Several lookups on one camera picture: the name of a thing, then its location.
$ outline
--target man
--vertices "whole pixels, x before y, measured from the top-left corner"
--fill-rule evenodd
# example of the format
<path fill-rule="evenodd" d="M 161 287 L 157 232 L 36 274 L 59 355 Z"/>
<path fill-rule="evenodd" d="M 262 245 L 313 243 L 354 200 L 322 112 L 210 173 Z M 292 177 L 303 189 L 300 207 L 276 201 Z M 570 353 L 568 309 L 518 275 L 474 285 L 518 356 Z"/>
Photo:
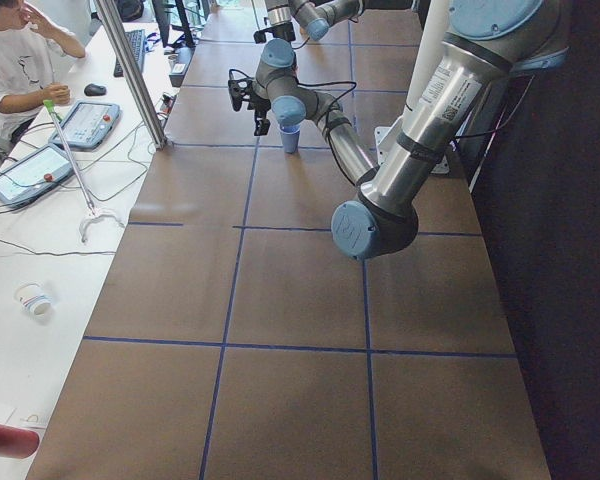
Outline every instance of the man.
<path fill-rule="evenodd" d="M 50 50 L 85 56 L 75 35 L 24 0 L 0 0 L 0 136 L 11 143 L 29 127 L 43 100 L 69 103 L 69 88 L 54 80 Z"/>

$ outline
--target person's hand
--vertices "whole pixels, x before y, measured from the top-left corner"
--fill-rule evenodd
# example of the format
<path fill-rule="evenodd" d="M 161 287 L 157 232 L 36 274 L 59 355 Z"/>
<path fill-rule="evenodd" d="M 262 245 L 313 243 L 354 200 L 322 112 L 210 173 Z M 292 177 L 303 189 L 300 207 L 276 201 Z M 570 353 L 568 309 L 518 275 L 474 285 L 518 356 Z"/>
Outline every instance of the person's hand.
<path fill-rule="evenodd" d="M 22 19 L 32 24 L 31 30 L 42 35 L 45 38 L 51 36 L 57 31 L 56 26 L 38 9 L 25 3 L 20 10 Z"/>
<path fill-rule="evenodd" d="M 42 89 L 45 100 L 52 100 L 56 105 L 66 105 L 71 99 L 69 87 L 61 83 L 52 83 Z"/>

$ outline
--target black mouse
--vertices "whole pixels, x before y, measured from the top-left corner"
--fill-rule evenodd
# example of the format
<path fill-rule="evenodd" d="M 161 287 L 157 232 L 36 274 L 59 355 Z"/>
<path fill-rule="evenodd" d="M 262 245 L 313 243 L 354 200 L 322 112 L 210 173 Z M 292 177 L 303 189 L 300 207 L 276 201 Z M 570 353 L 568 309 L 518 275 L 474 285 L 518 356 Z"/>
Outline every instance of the black mouse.
<path fill-rule="evenodd" d="M 84 94 L 87 97 L 99 97 L 107 93 L 107 87 L 103 87 L 102 85 L 96 85 L 95 83 L 90 83 L 86 87 L 84 87 Z"/>

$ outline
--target black keyboard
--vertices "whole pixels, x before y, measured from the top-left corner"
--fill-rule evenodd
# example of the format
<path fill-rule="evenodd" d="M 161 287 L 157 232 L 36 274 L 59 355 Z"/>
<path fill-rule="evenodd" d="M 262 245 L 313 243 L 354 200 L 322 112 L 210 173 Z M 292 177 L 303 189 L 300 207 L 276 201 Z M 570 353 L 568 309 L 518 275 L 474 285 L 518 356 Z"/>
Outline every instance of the black keyboard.
<path fill-rule="evenodd" d="M 144 30 L 130 30 L 128 32 L 124 32 L 127 36 L 127 40 L 129 40 L 129 45 L 131 45 L 131 51 L 133 52 L 133 56 L 136 59 L 136 63 L 138 64 L 138 68 L 140 72 L 144 68 Z M 122 65 L 120 65 L 120 61 L 116 59 L 116 66 L 113 69 L 114 77 L 122 76 Z"/>

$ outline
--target gray device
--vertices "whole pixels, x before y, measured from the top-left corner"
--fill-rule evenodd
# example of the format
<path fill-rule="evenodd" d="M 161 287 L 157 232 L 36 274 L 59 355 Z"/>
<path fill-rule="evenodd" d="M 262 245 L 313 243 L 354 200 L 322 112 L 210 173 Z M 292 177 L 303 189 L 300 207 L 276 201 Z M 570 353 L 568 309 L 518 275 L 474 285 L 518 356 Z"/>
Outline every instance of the gray device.
<path fill-rule="evenodd" d="M 81 100 L 71 108 L 60 126 L 69 147 L 88 151 L 102 143 L 119 116 L 120 106 L 115 103 Z M 62 147 L 62 141 L 57 133 L 51 136 L 49 143 Z"/>
<path fill-rule="evenodd" d="M 66 153 L 47 144 L 0 172 L 0 201 L 11 208 L 22 207 L 71 175 L 73 168 Z"/>

